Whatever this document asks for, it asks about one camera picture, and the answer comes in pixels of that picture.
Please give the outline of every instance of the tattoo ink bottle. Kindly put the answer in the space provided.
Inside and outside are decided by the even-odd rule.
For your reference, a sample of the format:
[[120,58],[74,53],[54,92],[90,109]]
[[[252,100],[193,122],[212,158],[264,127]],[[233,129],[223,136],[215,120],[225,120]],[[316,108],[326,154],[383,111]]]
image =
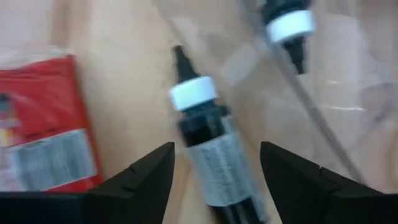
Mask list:
[[195,73],[181,46],[174,47],[178,84],[169,92],[183,114],[178,128],[205,202],[222,224],[266,222],[262,195],[226,106],[210,77]]

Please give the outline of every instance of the package label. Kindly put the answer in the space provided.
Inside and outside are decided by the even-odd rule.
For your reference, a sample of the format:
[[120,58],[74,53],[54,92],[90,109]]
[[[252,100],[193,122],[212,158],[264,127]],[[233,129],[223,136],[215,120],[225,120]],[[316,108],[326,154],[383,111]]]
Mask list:
[[1,158],[1,190],[42,191],[97,174],[84,129],[10,147]]

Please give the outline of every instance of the red packet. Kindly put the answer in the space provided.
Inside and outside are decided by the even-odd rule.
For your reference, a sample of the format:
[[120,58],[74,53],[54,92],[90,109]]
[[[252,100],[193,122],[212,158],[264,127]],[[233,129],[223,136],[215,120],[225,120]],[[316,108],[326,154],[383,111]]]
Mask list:
[[0,70],[0,190],[84,192],[102,182],[73,56]]

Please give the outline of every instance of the white label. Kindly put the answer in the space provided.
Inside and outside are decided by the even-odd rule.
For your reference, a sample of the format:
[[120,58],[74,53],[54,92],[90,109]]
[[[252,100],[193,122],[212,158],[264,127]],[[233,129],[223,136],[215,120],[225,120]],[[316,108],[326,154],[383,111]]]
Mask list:
[[251,197],[260,220],[265,220],[262,196],[231,116],[222,117],[221,121],[226,134],[188,149],[205,201],[225,207]]
[[85,130],[74,130],[40,139],[7,152],[7,177],[18,188],[3,190],[42,191],[96,175],[95,163]]

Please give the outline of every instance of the plastic bottle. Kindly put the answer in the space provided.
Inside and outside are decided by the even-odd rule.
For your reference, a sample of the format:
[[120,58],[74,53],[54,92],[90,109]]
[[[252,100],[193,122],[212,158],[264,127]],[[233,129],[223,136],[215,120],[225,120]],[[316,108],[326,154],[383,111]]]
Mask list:
[[220,223],[266,222],[263,199],[226,106],[210,77],[195,73],[181,46],[174,47],[178,85],[170,90],[174,108],[182,112],[178,128],[205,202]]
[[262,21],[272,44],[281,43],[289,53],[298,75],[304,74],[305,36],[315,30],[312,0],[268,0],[262,7]]

